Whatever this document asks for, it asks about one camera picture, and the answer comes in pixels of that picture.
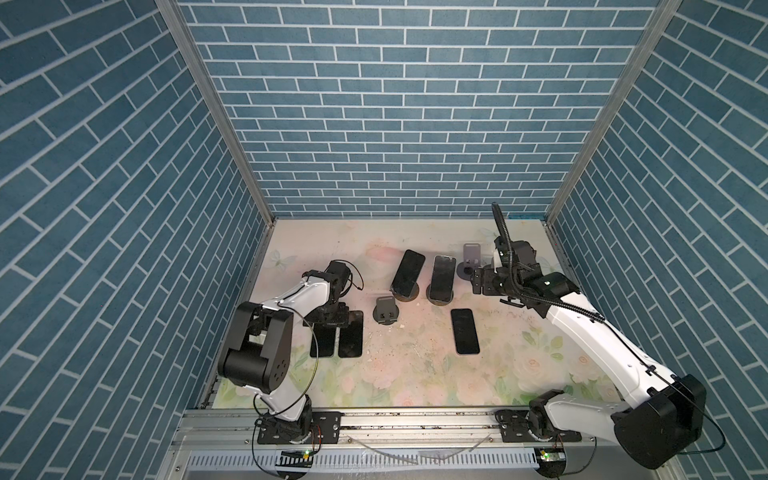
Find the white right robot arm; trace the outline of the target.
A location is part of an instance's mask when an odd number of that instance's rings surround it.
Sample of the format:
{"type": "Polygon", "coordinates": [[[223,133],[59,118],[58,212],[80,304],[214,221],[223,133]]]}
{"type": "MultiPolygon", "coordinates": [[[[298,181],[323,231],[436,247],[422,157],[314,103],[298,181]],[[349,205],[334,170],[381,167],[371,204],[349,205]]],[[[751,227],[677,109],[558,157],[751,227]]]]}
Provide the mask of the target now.
{"type": "Polygon", "coordinates": [[[559,328],[607,375],[619,395],[607,402],[549,390],[529,403],[531,433],[544,441],[569,431],[607,440],[647,469],[687,452],[704,430],[704,385],[642,351],[563,273],[544,274],[529,242],[512,241],[502,233],[494,246],[499,262],[474,271],[474,292],[531,309],[559,328]]]}

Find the black phone front stand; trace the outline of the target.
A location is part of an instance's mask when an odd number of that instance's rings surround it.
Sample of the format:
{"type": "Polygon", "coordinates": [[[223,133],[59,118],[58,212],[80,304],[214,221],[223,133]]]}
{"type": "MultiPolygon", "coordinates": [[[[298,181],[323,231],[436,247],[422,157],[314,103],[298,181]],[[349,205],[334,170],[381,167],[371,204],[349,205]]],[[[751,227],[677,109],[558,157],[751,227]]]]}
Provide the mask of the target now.
{"type": "Polygon", "coordinates": [[[336,345],[336,327],[315,325],[314,337],[311,341],[310,356],[312,358],[332,357],[336,345]]]}

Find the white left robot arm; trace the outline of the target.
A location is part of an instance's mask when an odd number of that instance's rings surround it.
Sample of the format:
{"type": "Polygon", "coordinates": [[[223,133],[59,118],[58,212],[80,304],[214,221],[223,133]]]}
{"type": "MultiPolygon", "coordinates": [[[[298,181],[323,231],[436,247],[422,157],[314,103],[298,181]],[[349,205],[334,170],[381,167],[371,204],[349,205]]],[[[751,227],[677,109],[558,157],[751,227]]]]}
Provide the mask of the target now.
{"type": "Polygon", "coordinates": [[[310,329],[315,356],[321,342],[353,325],[355,312],[342,301],[359,274],[345,260],[334,259],[319,270],[302,274],[299,283],[263,303],[245,301],[234,311],[217,358],[217,373],[248,389],[267,406],[261,425],[288,443],[299,443],[318,431],[309,395],[287,379],[296,320],[310,329]]]}

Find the black phone pink case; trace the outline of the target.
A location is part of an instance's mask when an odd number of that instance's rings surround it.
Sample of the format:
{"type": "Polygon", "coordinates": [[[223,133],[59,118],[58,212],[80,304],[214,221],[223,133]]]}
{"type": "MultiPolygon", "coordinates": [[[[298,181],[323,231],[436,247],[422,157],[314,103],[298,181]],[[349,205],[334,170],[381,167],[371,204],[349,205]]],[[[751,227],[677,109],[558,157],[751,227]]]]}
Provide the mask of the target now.
{"type": "Polygon", "coordinates": [[[479,354],[480,345],[472,310],[452,309],[451,323],[457,353],[460,355],[479,354]]]}

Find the black phone stand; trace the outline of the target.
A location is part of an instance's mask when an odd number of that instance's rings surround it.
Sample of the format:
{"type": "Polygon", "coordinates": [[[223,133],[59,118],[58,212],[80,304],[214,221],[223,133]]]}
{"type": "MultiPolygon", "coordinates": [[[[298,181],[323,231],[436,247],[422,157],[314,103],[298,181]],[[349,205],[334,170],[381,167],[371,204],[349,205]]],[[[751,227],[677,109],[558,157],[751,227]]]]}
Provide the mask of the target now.
{"type": "Polygon", "coordinates": [[[311,341],[310,356],[312,358],[332,357],[336,345],[336,327],[315,325],[314,337],[311,341]]]}
{"type": "Polygon", "coordinates": [[[338,356],[359,358],[363,351],[364,315],[362,311],[349,312],[349,324],[339,330],[338,356]]]}

